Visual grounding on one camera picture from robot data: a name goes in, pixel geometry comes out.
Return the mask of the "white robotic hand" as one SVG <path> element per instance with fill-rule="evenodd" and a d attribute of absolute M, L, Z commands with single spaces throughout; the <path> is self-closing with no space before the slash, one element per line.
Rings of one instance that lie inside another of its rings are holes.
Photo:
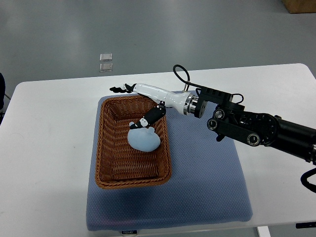
<path fill-rule="evenodd" d="M 187 113 L 193 114 L 195 112 L 195 95 L 190 92 L 175 93 L 143 83 L 137 83 L 134 87 L 128 84 L 122 84 L 111 87 L 110 91 L 113 93 L 137 92 L 138 94 L 149 97 L 156 103 L 164 102 L 165 105 L 158 104 L 153 107 L 138 122 L 131 122 L 129 125 L 130 129 L 139 129 L 154 124 L 165 116 L 166 107 L 174 108 L 180 114 L 184 115 Z"/>

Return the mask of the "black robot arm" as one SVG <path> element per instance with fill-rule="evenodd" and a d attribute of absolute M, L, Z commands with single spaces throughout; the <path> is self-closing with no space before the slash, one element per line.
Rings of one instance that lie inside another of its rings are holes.
<path fill-rule="evenodd" d="M 216 140 L 232 138 L 252 147 L 272 147 L 306 162 L 316 162 L 316 131 L 313 128 L 283 120 L 266 113 L 246 112 L 240 102 L 234 103 L 233 95 L 195 84 L 196 92 L 188 91 L 191 83 L 185 82 L 182 93 L 171 92 L 143 83 L 123 84 L 112 87 L 114 93 L 136 92 L 150 98 L 157 106 L 149 110 L 131 129 L 154 124 L 166 114 L 166 108 L 174 108 L 180 114 L 193 114 L 201 118 L 207 103 L 216 104 L 212 117 L 207 121 L 209 130 L 216 132 Z"/>

